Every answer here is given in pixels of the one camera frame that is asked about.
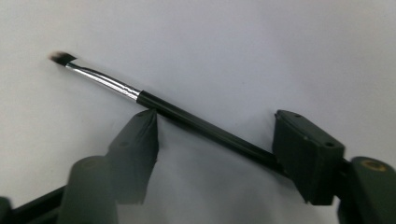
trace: white surface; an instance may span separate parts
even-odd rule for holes
[[[0,2],[0,194],[14,206],[103,155],[144,108],[47,60],[100,65],[257,146],[274,113],[305,115],[395,166],[394,1]],[[336,223],[294,186],[160,119],[161,152],[140,223]]]

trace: makeup brush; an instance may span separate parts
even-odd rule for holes
[[[68,53],[55,52],[51,54],[49,58],[75,73],[105,85],[106,87],[133,99],[140,105],[147,108],[157,109],[159,114],[190,127],[196,132],[226,146],[232,151],[252,161],[255,161],[281,175],[288,176],[284,173],[282,166],[277,162],[276,157],[270,152],[256,147],[203,119],[199,119],[146,91],[141,91],[135,87],[120,82],[113,77],[95,71],[91,69],[90,66],[87,66],[82,60]]]

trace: brush bristles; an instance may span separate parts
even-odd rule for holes
[[[68,63],[70,63],[71,61],[75,60],[76,57],[65,53],[65,52],[54,52],[49,56],[49,59],[54,61],[55,63],[58,63],[62,66],[66,66]]]

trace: metal ferrule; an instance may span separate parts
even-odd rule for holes
[[[133,100],[137,100],[137,97],[139,96],[139,93],[141,92],[140,90],[129,86],[121,81],[116,80],[113,77],[110,77],[108,75],[105,75],[103,73],[100,73],[98,71],[95,71],[88,66],[82,65],[82,61],[79,59],[75,59],[72,62],[68,63],[66,65],[66,68],[71,69],[84,77],[87,77],[91,80],[94,80],[102,85],[107,86],[111,90],[117,91],[121,93],[122,95],[125,95]]]

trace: black handle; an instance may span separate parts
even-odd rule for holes
[[[172,120],[176,120],[184,125],[187,125],[196,132],[206,136],[230,149],[234,152],[255,161],[265,167],[281,174],[287,176],[283,172],[283,168],[276,161],[276,157],[259,147],[256,147],[249,142],[228,133],[221,128],[199,119],[194,115],[171,105],[164,100],[151,95],[146,91],[141,91],[137,97],[137,103],[143,105],[147,108],[157,109],[158,113]]]

